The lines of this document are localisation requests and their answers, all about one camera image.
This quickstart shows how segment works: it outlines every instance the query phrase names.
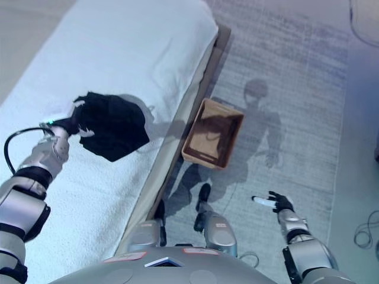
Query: white mattress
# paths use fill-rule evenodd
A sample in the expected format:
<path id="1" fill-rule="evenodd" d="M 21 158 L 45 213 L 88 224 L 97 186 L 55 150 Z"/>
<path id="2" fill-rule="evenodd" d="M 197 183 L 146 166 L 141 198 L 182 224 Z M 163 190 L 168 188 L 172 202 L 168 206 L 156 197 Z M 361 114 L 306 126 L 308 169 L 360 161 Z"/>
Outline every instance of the white mattress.
<path id="1" fill-rule="evenodd" d="M 0 107 L 0 144 L 87 91 L 138 96 L 154 106 L 154 123 L 166 124 L 160 138 L 115 163 L 84 150 L 78 137 L 70 139 L 70 160 L 48 190 L 52 214 L 27 244 L 28 283 L 46 283 L 110 257 L 121 240 L 165 131 L 217 34 L 202 2 L 162 1 L 158 7 L 154 0 L 79 1 Z M 15 165 L 38 137 L 13 141 Z M 10 174 L 3 160 L 1 169 L 5 180 Z"/>

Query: wooden bed frame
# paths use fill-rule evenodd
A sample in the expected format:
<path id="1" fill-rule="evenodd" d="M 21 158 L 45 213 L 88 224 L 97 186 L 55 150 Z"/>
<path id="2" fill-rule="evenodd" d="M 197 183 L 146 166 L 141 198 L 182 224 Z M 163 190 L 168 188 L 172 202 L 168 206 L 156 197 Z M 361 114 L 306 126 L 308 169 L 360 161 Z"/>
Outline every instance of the wooden bed frame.
<path id="1" fill-rule="evenodd" d="M 227 43 L 228 43 L 229 38 L 230 38 L 231 29 L 225 25 L 220 24 L 220 23 L 217 23 L 217 25 L 219 27 L 219 34 L 217 36 L 216 42 L 214 43 L 210 59 L 208 61 L 207 67 L 206 67 L 205 72 L 204 72 L 203 79 L 200 82 L 198 94 L 197 94 L 196 99 L 194 101 L 194 106 L 191 110 L 191 114 L 189 115 L 187 125 L 185 127 L 184 132 L 183 132 L 182 138 L 179 142 L 179 146 L 175 152 L 174 159 L 172 160 L 172 163 L 171 163 L 169 171 L 166 175 L 165 181 L 164 181 L 163 185 L 160 187 L 159 192 L 157 194 L 157 197 L 155 199 L 154 205 L 152 206 L 152 208 L 151 208 L 151 210 L 147 216 L 148 220 L 151 220 L 154 217 L 155 211 L 158 207 L 158 204 L 160 203 L 160 200 L 163 197 L 167 183 L 168 183 L 170 176 L 172 174 L 172 171 L 174 169 L 174 165 L 178 161 L 178 159 L 181 155 L 182 147 L 183 147 L 185 139 L 186 139 L 186 137 L 187 137 L 187 135 L 191 129 L 192 123 L 194 122 L 196 113 L 200 107 L 201 102 L 203 101 L 203 99 L 205 98 L 205 96 L 207 94 L 208 87 L 210 85 L 212 78 L 215 75 L 217 75 L 216 74 L 217 66 L 220 63 L 220 60 L 221 60 L 223 53 L 226 51 Z"/>

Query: black cloth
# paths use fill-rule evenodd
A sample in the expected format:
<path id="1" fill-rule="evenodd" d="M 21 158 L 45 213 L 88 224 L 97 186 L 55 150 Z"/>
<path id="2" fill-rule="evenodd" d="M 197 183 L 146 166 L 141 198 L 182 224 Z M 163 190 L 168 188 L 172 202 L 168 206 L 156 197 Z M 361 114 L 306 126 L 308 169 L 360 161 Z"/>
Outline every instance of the black cloth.
<path id="1" fill-rule="evenodd" d="M 150 141 L 144 129 L 144 115 L 136 104 L 119 96 L 93 92 L 77 101 L 85 101 L 75 113 L 79 128 L 95 133 L 82 137 L 80 143 L 94 154 L 114 162 Z"/>

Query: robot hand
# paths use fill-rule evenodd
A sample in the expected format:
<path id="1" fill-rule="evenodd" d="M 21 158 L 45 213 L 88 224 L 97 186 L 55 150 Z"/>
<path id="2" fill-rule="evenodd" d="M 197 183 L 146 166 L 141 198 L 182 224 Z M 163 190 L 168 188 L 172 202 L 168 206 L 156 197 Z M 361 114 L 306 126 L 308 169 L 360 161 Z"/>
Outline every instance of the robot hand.
<path id="1" fill-rule="evenodd" d="M 274 191 L 268 192 L 271 196 L 268 197 L 268 200 L 275 201 L 275 208 L 272 210 L 274 213 L 279 213 L 283 209 L 289 209 L 295 212 L 292 203 L 284 195 L 280 195 Z"/>

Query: cardboard box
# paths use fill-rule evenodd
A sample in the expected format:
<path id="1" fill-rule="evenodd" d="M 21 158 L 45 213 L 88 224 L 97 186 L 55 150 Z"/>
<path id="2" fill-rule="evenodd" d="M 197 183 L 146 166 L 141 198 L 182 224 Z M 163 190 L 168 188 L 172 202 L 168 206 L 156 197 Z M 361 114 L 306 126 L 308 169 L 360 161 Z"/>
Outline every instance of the cardboard box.
<path id="1" fill-rule="evenodd" d="M 204 99 L 182 148 L 184 160 L 211 169 L 225 169 L 243 113 L 210 99 Z"/>

